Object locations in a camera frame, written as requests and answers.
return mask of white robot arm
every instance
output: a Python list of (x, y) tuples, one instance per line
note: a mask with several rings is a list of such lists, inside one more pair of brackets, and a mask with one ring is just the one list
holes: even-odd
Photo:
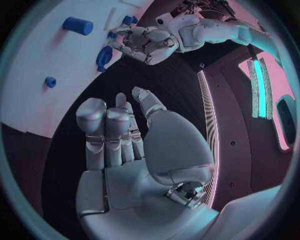
[(155, 65), (174, 52), (190, 52), (206, 42), (216, 44), (232, 40), (241, 45), (252, 44), (279, 60), (277, 49), (267, 33), (239, 21), (199, 18), (196, 14), (173, 18), (170, 13), (165, 13), (158, 16), (156, 22), (158, 26), (115, 29), (113, 32), (116, 34), (125, 35), (124, 45), (113, 41), (111, 47), (145, 64)]

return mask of white panel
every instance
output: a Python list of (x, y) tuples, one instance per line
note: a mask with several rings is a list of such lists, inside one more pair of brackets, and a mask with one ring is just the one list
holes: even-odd
[[(50, 10), (28, 32), (11, 61), (3, 88), (2, 122), (51, 138), (72, 103), (99, 75), (96, 58), (107, 44), (109, 29), (118, 27), (126, 15), (139, 19), (153, 0), (134, 2), (142, 7), (119, 0), (63, 0)], [(63, 30), (68, 17), (93, 22), (93, 31), (83, 36)], [(106, 67), (120, 56), (114, 50)], [(46, 77), (57, 80), (54, 88), (45, 86)]]

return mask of glowing strip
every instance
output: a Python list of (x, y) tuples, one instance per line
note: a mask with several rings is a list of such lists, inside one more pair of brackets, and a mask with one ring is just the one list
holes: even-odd
[(204, 78), (204, 82), (209, 94), (209, 99), (211, 101), (211, 106), (212, 106), (212, 112), (213, 112), (213, 118), (214, 118), (214, 122), (215, 122), (215, 131), (216, 131), (216, 142), (217, 142), (217, 159), (216, 159), (216, 175), (215, 175), (215, 181), (214, 181), (214, 186), (212, 188), (212, 200), (211, 203), (209, 205), (209, 208), (211, 209), (213, 206), (213, 202), (215, 200), (215, 195), (216, 195), (216, 190), (217, 190), (217, 185), (218, 185), (218, 178), (219, 178), (219, 159), (220, 159), (220, 148), (219, 148), (219, 128), (218, 128), (218, 123), (217, 123), (217, 119), (216, 119), (216, 111), (215, 111), (215, 106), (214, 106), (214, 102), (213, 102), (213, 98), (212, 98), (212, 94), (208, 85), (208, 82), (206, 80), (205, 74), (203, 71), (201, 71), (202, 76)]
[(266, 117), (266, 90), (265, 83), (263, 78), (263, 72), (260, 66), (260, 62), (258, 60), (253, 61), (255, 73), (257, 77), (258, 83), (258, 96), (259, 96), (259, 112), (258, 115), (262, 118)]

